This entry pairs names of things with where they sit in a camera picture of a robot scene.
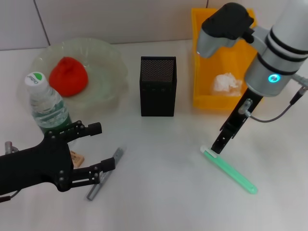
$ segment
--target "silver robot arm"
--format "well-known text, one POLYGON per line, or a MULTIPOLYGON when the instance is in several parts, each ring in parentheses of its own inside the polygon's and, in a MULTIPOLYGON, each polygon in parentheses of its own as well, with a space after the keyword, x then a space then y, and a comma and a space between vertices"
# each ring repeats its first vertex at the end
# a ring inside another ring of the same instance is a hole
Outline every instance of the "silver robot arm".
POLYGON ((302 88, 290 101, 290 108, 308 87, 308 80, 296 74, 308 58, 308 1, 290 1, 271 30, 259 26, 250 28, 252 23, 243 6, 227 3, 203 22, 199 33, 197 53, 204 58, 211 57, 220 47, 232 47, 239 39, 244 39, 258 52, 244 77, 248 89, 212 146, 218 154, 247 118, 254 118, 251 113, 262 97, 277 96, 293 79, 302 88))

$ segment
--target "green toothbrush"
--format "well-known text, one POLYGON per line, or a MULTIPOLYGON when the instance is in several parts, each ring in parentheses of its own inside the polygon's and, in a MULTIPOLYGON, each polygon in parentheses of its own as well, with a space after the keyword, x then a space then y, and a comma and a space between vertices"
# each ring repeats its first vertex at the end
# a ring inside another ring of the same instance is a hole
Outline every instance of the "green toothbrush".
POLYGON ((232 177, 236 182, 238 182, 244 189, 246 189, 251 194, 256 194, 258 189, 253 185, 246 177, 230 166, 226 161, 221 159, 212 150, 209 150, 205 145, 201 146, 200 151, 210 159, 214 164, 224 170, 230 177, 232 177))

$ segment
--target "yellow plastic bin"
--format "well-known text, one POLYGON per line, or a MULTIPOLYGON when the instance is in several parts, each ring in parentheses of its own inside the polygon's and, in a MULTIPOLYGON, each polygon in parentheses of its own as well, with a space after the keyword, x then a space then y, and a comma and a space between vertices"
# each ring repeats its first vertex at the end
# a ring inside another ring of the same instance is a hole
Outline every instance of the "yellow plastic bin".
MULTIPOLYGON (((217 75, 232 73, 236 79, 243 80, 242 94, 247 86, 244 75, 257 51, 244 40, 238 41, 232 48, 221 47, 212 57, 205 59, 196 53, 197 39, 202 23, 215 13, 216 9, 192 9, 193 53, 194 53, 194 87, 193 105, 200 109, 233 110, 239 97, 211 95, 212 85, 217 75)), ((253 10, 247 10, 255 19, 253 10)))

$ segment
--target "water bottle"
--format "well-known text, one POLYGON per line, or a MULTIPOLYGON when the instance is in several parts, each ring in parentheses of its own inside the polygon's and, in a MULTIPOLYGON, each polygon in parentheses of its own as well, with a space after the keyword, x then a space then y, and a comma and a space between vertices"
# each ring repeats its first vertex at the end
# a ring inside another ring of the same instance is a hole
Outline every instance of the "water bottle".
POLYGON ((32 116, 43 133, 72 123, 62 97, 49 86, 41 72, 27 75, 25 84, 30 94, 32 116))

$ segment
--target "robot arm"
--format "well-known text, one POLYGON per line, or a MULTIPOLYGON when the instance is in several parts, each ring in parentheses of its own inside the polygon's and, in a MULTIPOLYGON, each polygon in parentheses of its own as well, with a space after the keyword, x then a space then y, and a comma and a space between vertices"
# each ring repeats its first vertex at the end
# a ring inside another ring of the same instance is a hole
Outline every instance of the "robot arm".
POLYGON ((213 55, 219 47, 232 47, 244 39, 258 54, 245 74, 248 89, 221 127, 212 150, 220 153, 251 115, 262 97, 277 96, 290 79, 303 87, 290 101, 293 105, 306 91, 307 81, 296 72, 308 58, 308 1, 290 1, 271 30, 251 29, 253 19, 237 3, 227 3, 205 20, 199 33, 197 53, 204 58, 213 55))
MULTIPOLYGON (((7 154, 0 156, 0 195, 43 182, 54 184, 60 192, 100 183, 100 172, 114 170, 115 159, 112 157, 90 167, 73 169, 67 143, 79 137, 93 136, 101 132, 100 123, 85 127, 81 121, 77 121, 62 130, 47 131, 43 141, 33 148, 22 151, 15 149, 14 152, 12 145, 10 147, 6 145, 7 154)), ((0 202, 11 198, 12 196, 0 197, 0 202)))

